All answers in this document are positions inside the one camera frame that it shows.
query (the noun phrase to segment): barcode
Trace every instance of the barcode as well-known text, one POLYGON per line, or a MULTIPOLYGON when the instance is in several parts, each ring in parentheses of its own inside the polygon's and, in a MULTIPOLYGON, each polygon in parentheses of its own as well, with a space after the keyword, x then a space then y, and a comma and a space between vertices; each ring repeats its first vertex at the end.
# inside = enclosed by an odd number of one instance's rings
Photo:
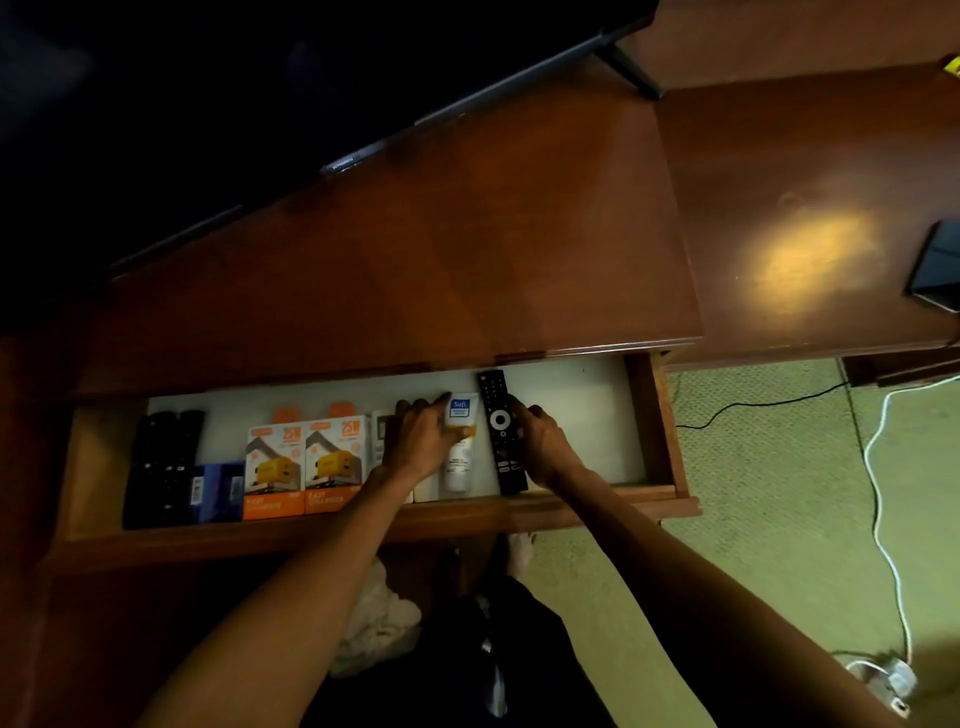
POLYGON ((200 476, 193 479, 190 487, 190 505, 200 505, 204 502, 204 479, 200 476))

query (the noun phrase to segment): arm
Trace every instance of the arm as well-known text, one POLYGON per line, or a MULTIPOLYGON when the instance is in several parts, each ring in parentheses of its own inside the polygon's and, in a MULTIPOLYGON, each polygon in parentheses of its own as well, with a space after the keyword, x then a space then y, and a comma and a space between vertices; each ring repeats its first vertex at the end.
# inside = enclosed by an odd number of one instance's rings
POLYGON ((373 556, 407 494, 467 433, 449 395, 396 406, 396 445, 331 529, 235 609, 177 669, 141 727, 297 726, 326 677, 373 556))
POLYGON ((718 725, 898 726, 816 643, 584 467, 564 432, 519 401, 520 455, 610 557, 670 660, 718 725))

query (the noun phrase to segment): power outlet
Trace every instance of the power outlet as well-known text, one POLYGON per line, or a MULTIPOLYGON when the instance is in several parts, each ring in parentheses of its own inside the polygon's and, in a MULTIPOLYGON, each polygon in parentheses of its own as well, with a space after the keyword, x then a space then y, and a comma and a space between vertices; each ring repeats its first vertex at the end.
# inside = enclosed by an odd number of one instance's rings
POLYGON ((867 690, 898 716, 910 717, 906 698, 917 688, 917 676, 906 662, 897 658, 883 668, 887 674, 876 672, 867 682, 867 690))

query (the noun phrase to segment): flat screen tv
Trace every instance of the flat screen tv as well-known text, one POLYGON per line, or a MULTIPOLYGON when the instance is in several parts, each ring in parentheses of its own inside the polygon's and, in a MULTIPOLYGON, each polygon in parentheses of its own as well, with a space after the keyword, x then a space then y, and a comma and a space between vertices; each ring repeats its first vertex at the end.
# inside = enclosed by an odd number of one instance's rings
POLYGON ((4 302, 55 301, 342 172, 396 134, 615 53, 658 2, 521 17, 473 6, 8 2, 0 237, 17 281, 4 302))

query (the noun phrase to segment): white cable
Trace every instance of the white cable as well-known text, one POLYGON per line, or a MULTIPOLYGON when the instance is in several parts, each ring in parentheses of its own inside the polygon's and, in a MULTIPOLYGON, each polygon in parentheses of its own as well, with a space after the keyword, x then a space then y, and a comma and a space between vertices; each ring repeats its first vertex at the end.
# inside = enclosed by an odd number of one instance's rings
POLYGON ((870 662, 870 660, 854 660, 851 663, 847 663, 847 670, 850 670, 851 667, 854 667, 856 665, 866 665, 867 667, 875 669, 877 672, 882 672, 884 675, 890 674, 885 669, 883 669, 883 667, 881 667, 877 663, 870 662))
POLYGON ((960 379, 960 375, 952 376, 949 379, 942 379, 941 381, 935 381, 932 384, 925 384, 920 387, 907 387, 906 389, 898 389, 894 392, 890 392, 886 397, 883 398, 883 406, 880 408, 880 424, 876 429, 876 433, 870 442, 867 443, 867 447, 863 449, 863 464, 867 467, 867 475, 870 476, 870 483, 874 486, 874 495, 876 496, 876 516, 874 517, 874 543, 876 548, 882 554, 883 558, 886 559, 887 566, 890 567, 890 572, 894 575, 894 586, 897 593, 897 612, 900 615, 900 624, 903 625, 903 641, 906 647, 906 660, 905 662, 910 665, 913 662, 913 635, 910 634, 910 625, 906 620, 906 611, 903 609, 903 582, 900 580, 900 572, 897 571, 897 565, 894 564, 894 560, 890 557, 890 554, 887 552, 887 549, 883 547, 883 544, 880 542, 880 521, 883 518, 883 496, 880 494, 880 487, 876 484, 876 475, 874 475, 874 469, 870 465, 870 451, 874 447, 874 443, 879 439, 880 435, 883 434, 883 428, 887 425, 887 410, 890 407, 890 399, 894 395, 901 395, 905 392, 922 392, 924 389, 933 389, 934 387, 939 387, 943 384, 950 384, 952 381, 957 381, 960 379))

